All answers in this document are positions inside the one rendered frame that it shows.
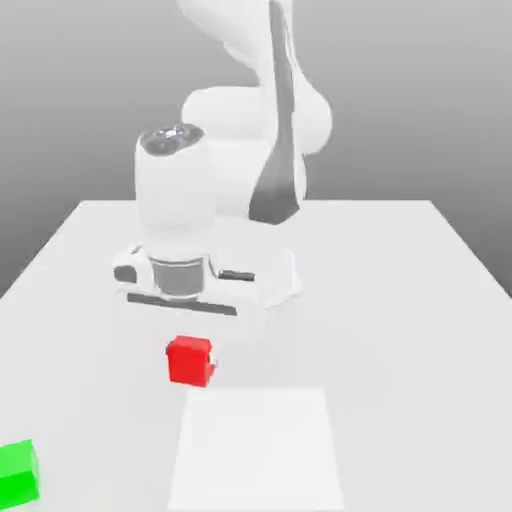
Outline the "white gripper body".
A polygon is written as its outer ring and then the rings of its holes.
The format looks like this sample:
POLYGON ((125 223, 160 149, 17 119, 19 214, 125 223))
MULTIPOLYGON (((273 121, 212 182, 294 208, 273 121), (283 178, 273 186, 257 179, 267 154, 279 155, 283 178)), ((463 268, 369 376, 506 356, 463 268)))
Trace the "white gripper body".
POLYGON ((253 295, 240 290, 217 288, 185 301, 118 284, 116 294, 146 323, 169 327, 172 334, 211 341, 259 341, 265 333, 263 307, 253 295))

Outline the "small green cube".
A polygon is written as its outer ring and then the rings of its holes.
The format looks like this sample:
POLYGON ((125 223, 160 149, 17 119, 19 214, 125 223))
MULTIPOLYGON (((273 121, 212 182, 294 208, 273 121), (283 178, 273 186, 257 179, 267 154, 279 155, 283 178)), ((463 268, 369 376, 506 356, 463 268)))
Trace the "small green cube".
POLYGON ((39 498, 40 471, 33 442, 0 446, 0 511, 39 498))

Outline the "small red cube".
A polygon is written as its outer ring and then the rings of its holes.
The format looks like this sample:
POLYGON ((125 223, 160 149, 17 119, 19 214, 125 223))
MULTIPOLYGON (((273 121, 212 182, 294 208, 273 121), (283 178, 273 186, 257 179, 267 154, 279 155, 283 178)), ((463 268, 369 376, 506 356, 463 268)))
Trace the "small red cube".
POLYGON ((185 335, 176 336, 166 347, 171 382, 205 388, 216 365, 211 361, 209 339, 185 335))

